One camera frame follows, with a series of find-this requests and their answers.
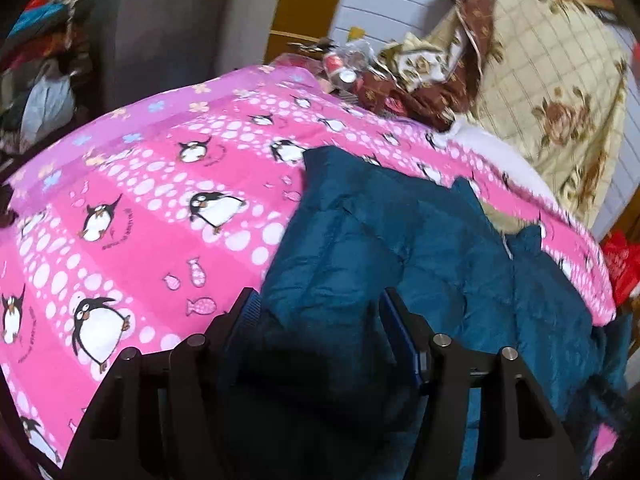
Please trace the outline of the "white plastic bag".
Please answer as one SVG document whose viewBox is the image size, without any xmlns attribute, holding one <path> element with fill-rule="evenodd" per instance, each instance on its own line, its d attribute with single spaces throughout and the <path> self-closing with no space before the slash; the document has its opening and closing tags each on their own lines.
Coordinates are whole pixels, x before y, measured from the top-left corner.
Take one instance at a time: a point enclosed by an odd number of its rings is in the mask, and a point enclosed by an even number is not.
<svg viewBox="0 0 640 480">
<path fill-rule="evenodd" d="M 74 117 L 75 97 L 67 75 L 42 75 L 30 90 L 21 122 L 21 141 L 31 148 Z"/>
</svg>

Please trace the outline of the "white pillow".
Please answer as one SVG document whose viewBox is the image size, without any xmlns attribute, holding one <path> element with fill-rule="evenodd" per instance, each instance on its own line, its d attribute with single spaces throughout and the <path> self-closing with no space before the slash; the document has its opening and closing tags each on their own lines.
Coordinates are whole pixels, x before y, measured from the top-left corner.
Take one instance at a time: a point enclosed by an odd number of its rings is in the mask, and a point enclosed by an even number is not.
<svg viewBox="0 0 640 480">
<path fill-rule="evenodd" d="M 458 119 L 445 133 L 445 138 L 482 156 L 499 170 L 499 174 L 506 174 L 520 188 L 526 188 L 532 194 L 550 200 L 552 204 L 558 203 L 540 174 L 518 151 L 498 136 L 466 120 Z"/>
</svg>

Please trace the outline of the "cream floral checked quilt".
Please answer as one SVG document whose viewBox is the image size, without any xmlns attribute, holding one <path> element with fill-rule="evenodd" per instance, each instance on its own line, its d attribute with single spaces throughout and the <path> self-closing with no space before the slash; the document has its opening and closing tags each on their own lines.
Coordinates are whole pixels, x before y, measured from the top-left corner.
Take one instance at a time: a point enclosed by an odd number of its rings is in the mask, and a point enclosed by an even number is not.
<svg viewBox="0 0 640 480">
<path fill-rule="evenodd" d="M 426 36 L 378 58 L 384 90 L 437 130 L 465 119 L 532 166 L 560 205 L 592 226 L 620 154 L 627 58 L 579 0 L 452 0 Z"/>
</svg>

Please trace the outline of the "grey wardrobe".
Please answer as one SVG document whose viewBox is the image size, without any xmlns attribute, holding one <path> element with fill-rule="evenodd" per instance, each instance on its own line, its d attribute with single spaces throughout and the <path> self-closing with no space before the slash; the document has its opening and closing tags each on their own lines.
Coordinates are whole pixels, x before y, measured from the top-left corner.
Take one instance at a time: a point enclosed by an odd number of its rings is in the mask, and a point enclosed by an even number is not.
<svg viewBox="0 0 640 480">
<path fill-rule="evenodd" d="M 93 0 L 102 110 L 262 62 L 278 0 Z"/>
</svg>

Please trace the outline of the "pink penguin print bedsheet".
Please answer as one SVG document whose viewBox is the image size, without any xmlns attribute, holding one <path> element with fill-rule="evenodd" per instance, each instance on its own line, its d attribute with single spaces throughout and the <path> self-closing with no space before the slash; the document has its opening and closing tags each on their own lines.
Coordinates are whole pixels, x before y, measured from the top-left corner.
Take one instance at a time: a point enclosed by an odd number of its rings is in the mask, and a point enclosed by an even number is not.
<svg viewBox="0 0 640 480">
<path fill-rule="evenodd" d="M 465 180 L 500 234 L 536 226 L 593 324 L 614 323 L 601 249 L 562 206 L 445 133 L 329 96 L 306 70 L 250 67 L 113 110 L 11 179 L 1 366 L 30 445 L 62 465 L 122 350 L 171 350 L 243 288 L 262 290 L 305 156 L 325 146 L 440 186 Z"/>
</svg>

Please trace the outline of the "pile of colourful clothes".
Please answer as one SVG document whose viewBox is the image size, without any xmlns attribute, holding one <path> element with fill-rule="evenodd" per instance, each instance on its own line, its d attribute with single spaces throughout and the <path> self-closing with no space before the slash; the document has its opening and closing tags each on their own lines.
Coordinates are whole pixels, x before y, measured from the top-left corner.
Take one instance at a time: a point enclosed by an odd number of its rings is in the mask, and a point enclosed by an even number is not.
<svg viewBox="0 0 640 480">
<path fill-rule="evenodd" d="M 67 75 L 75 89 L 91 75 L 84 31 L 91 0 L 30 0 L 1 46 L 1 155 L 23 156 L 21 122 L 30 90 L 42 75 Z"/>
</svg>

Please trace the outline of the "red lidded jar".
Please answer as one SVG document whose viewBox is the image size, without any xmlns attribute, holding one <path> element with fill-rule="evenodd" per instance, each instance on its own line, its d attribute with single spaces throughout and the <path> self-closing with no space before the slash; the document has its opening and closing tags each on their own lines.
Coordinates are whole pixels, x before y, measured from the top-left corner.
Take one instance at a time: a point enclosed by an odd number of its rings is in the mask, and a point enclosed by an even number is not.
<svg viewBox="0 0 640 480">
<path fill-rule="evenodd" d="M 343 59 L 334 52 L 327 53 L 322 60 L 326 76 L 334 87 L 349 89 L 357 80 L 357 73 L 345 65 Z"/>
</svg>

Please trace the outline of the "red plastic bag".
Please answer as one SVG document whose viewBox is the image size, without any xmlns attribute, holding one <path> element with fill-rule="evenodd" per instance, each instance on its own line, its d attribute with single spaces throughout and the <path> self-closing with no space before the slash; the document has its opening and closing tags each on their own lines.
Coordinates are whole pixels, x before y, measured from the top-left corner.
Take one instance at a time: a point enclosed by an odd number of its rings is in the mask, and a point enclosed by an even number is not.
<svg viewBox="0 0 640 480">
<path fill-rule="evenodd" d="M 626 239 L 622 231 L 608 233 L 601 244 L 614 301 L 621 306 L 639 295 L 639 244 Z"/>
</svg>

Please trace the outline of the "dark teal padded jacket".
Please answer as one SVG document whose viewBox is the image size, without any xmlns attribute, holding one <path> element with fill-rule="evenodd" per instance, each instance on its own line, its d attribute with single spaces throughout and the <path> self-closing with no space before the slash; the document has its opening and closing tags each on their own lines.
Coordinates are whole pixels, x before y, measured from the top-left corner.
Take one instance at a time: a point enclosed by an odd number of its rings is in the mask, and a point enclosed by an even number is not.
<svg viewBox="0 0 640 480">
<path fill-rule="evenodd" d="M 599 426 L 624 423 L 629 322 L 595 326 L 539 229 L 500 234 L 463 179 L 440 186 L 328 146 L 305 166 L 262 316 L 229 373 L 228 477 L 402 477 L 425 404 L 378 317 L 386 288 L 464 348 L 521 352 L 588 471 Z"/>
</svg>

